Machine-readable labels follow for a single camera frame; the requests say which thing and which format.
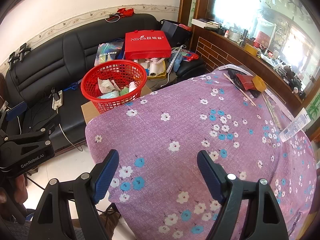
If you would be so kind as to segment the white lotion tube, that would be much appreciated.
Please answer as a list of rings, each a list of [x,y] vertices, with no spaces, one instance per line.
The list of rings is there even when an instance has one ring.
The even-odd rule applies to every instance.
[[[279,137],[282,142],[288,141],[311,121],[305,108],[302,108],[298,115],[290,122],[286,128],[280,132]]]

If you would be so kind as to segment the red plastic basket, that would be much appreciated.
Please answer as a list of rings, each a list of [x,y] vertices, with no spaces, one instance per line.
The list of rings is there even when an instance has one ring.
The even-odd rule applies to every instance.
[[[112,60],[93,67],[84,76],[81,92],[102,114],[139,98],[146,80],[146,71],[140,64]]]

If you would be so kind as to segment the black leather sofa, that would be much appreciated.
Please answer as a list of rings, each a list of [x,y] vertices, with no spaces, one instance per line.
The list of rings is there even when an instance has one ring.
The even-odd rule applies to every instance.
[[[17,58],[7,71],[8,102],[24,101],[27,110],[13,120],[8,134],[34,132],[51,118],[51,90],[63,91],[63,105],[57,111],[60,124],[50,136],[56,153],[85,140],[85,120],[81,106],[87,102],[80,81],[94,67],[99,44],[125,38],[126,33],[161,30],[160,21],[149,14],[134,14],[116,22],[99,20],[50,39]]]

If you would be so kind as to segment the iridescent shopping bag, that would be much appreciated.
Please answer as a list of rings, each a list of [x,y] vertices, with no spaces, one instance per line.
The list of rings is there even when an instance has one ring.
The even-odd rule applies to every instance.
[[[121,60],[124,57],[124,40],[117,39],[106,43],[99,44],[94,65],[113,61]]]

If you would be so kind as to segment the yellow square dish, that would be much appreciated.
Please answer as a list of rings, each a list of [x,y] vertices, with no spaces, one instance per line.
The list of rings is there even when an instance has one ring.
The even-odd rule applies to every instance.
[[[266,83],[263,81],[263,79],[259,76],[254,76],[252,78],[252,82],[253,82],[253,85],[255,86],[256,90],[258,90],[259,92],[264,92],[267,87],[266,87]]]

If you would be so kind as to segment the teal tissue pack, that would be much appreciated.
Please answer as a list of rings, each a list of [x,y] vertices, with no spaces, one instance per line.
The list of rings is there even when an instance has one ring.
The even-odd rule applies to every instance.
[[[117,97],[119,97],[119,92],[114,90],[112,92],[109,92],[109,93],[101,95],[99,97],[99,99],[114,99],[114,98],[117,98]]]

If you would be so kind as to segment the purple floral tablecloth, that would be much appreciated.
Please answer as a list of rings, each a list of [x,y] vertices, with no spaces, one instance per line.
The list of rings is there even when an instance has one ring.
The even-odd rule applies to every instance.
[[[297,239],[317,167],[303,130],[267,94],[242,94],[227,69],[192,77],[100,114],[86,126],[92,158],[119,163],[108,189],[136,239],[205,239],[224,211],[233,174],[281,209]]]

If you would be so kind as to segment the dark red pouch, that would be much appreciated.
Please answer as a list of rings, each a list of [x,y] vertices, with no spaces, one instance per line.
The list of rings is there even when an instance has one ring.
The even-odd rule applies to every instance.
[[[234,81],[242,90],[256,90],[252,79],[252,76],[237,73]]]

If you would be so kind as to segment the green towel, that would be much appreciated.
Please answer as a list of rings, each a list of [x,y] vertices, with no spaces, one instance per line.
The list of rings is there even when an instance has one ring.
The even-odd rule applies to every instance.
[[[124,96],[124,95],[126,95],[128,93],[129,93],[129,88],[128,87],[124,87],[123,89],[120,90],[119,96]]]

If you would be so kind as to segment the white power strip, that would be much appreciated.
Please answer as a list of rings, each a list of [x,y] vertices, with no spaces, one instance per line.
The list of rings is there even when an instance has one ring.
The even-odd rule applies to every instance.
[[[63,105],[63,91],[56,91],[55,88],[52,88],[51,90],[51,94],[52,94],[52,109],[53,110],[57,110],[58,108],[60,108]]]

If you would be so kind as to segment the red gift box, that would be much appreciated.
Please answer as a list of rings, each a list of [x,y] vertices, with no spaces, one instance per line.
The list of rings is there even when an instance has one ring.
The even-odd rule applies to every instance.
[[[169,58],[171,46],[161,30],[136,30],[125,34],[126,60]]]

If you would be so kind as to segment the yellow tin on counter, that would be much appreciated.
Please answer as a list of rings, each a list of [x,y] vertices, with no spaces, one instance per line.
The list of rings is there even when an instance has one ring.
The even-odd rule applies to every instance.
[[[249,43],[245,44],[244,50],[251,54],[252,56],[257,56],[258,50],[254,46],[250,45]]]

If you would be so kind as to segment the white red paper bag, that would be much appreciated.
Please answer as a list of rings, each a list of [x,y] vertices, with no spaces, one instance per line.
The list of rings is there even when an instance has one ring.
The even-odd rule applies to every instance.
[[[112,92],[114,90],[120,92],[120,88],[118,87],[118,85],[116,84],[116,82],[114,80],[98,79],[98,87],[99,87],[101,93],[103,93],[103,94]]]

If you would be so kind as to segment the red cloth on sofa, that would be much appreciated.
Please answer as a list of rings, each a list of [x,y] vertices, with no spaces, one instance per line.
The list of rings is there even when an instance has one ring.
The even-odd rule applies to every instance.
[[[130,9],[120,8],[117,10],[116,14],[120,18],[131,17],[134,14],[134,9],[133,8],[130,8]]]

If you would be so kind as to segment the small white bottle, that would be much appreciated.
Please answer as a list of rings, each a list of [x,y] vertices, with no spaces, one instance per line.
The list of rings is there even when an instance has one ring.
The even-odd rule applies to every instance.
[[[129,83],[129,92],[131,93],[132,91],[134,91],[135,89],[138,88],[138,83],[136,83],[135,81],[132,81]]]

